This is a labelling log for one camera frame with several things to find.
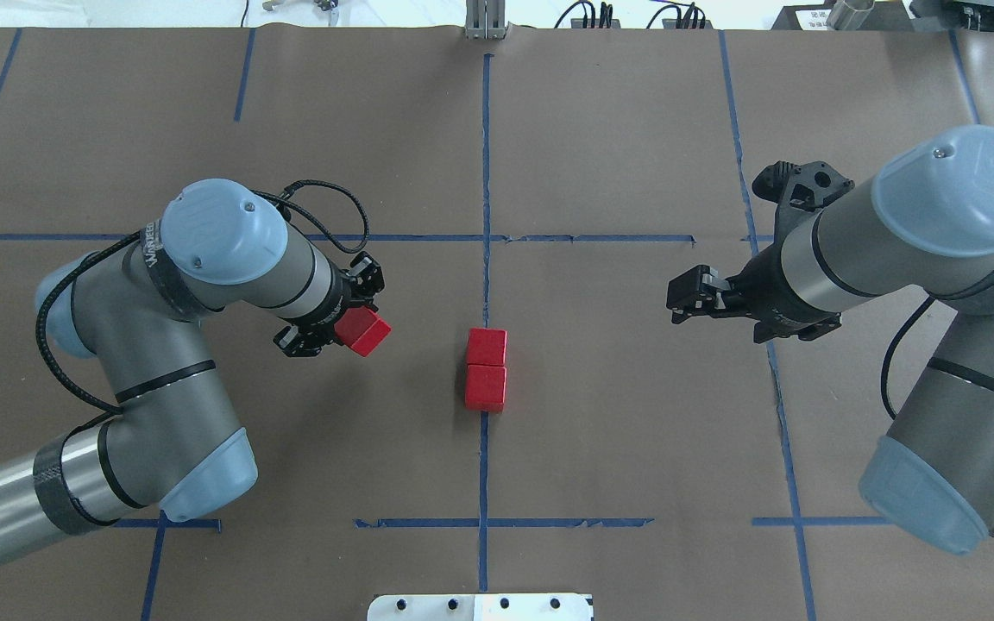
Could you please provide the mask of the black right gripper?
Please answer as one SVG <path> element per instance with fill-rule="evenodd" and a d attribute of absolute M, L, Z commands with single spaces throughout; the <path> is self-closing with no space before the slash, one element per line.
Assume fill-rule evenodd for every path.
<path fill-rule="evenodd" d="M 811 251 L 814 216 L 853 188 L 855 181 L 821 160 L 766 166 L 752 181 L 752 193 L 777 205 L 773 243 L 728 280 L 710 265 L 695 265 L 671 279 L 666 292 L 671 323 L 679 325 L 695 316 L 727 317 L 730 310 L 756 322 L 756 343 L 793 336 L 812 342 L 839 329 L 840 313 L 806 302 L 790 285 L 784 251 L 794 233 L 802 233 L 805 250 Z"/>

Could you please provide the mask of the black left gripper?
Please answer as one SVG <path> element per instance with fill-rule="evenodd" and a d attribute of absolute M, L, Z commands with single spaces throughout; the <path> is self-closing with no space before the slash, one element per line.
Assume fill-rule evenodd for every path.
<path fill-rule="evenodd" d="M 326 298 L 306 315 L 288 319 L 289 325 L 277 333 L 274 345 L 288 357 L 314 357 L 331 343 L 339 343 L 334 323 L 349 308 L 369 307 L 378 314 L 374 296 L 383 291 L 381 265 L 367 252 L 360 252 L 348 270 L 330 263 Z"/>

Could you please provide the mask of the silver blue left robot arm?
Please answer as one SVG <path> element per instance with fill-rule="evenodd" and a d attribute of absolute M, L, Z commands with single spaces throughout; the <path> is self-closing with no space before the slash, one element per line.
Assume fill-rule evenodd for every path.
<path fill-rule="evenodd" d="M 186 522 L 259 476 L 202 323 L 233 303 L 284 322 L 274 345 L 312 357 L 339 343 L 367 356 L 389 334 L 379 262 L 363 237 L 339 267 L 292 224 L 293 194 L 193 182 L 161 217 L 50 273 L 35 341 L 53 377 L 98 416 L 0 465 L 0 566 L 157 506 Z"/>

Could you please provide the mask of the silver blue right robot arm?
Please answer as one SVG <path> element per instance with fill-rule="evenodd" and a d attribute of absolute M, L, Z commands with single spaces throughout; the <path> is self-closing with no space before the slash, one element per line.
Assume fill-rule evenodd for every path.
<path fill-rule="evenodd" d="M 743 318 L 756 343 L 812 342 L 852 308 L 919 288 L 881 361 L 890 425 L 859 495 L 946 553 L 994 540 L 994 127 L 943 130 L 861 182 L 780 160 L 751 192 L 776 208 L 771 243 L 734 275 L 697 265 L 672 279 L 671 321 Z"/>

